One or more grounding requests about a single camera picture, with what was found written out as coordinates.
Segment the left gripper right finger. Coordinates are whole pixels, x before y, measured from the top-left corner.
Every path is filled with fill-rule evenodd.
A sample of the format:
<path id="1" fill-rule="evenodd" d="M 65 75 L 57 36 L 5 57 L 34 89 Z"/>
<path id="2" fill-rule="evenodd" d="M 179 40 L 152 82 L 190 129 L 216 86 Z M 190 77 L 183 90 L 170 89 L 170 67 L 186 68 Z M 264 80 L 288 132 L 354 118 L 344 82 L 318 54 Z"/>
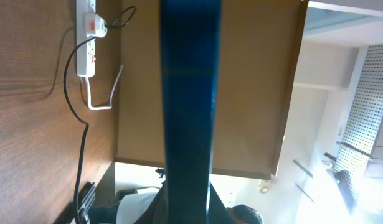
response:
<path id="1" fill-rule="evenodd" d="M 209 224 L 235 224 L 212 184 L 210 185 L 208 221 Z"/>

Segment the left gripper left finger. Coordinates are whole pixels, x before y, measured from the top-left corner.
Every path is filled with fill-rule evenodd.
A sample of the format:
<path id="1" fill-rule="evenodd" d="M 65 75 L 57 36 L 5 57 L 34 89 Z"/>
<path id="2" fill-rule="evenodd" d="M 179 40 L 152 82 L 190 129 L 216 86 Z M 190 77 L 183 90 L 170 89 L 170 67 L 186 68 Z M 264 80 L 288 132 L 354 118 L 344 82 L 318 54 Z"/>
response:
<path id="1" fill-rule="evenodd" d="M 167 224 L 167 187 L 166 181 L 160 188 L 147 210 L 135 221 L 135 224 Z"/>

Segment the blue screen smartphone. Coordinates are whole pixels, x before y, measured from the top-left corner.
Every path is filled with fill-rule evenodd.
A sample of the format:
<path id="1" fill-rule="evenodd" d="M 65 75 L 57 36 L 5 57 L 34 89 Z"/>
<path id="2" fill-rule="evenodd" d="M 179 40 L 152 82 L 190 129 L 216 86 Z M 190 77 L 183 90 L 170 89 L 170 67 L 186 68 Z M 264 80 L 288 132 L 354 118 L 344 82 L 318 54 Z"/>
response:
<path id="1" fill-rule="evenodd" d="M 220 1 L 160 2 L 169 223 L 207 223 Z"/>

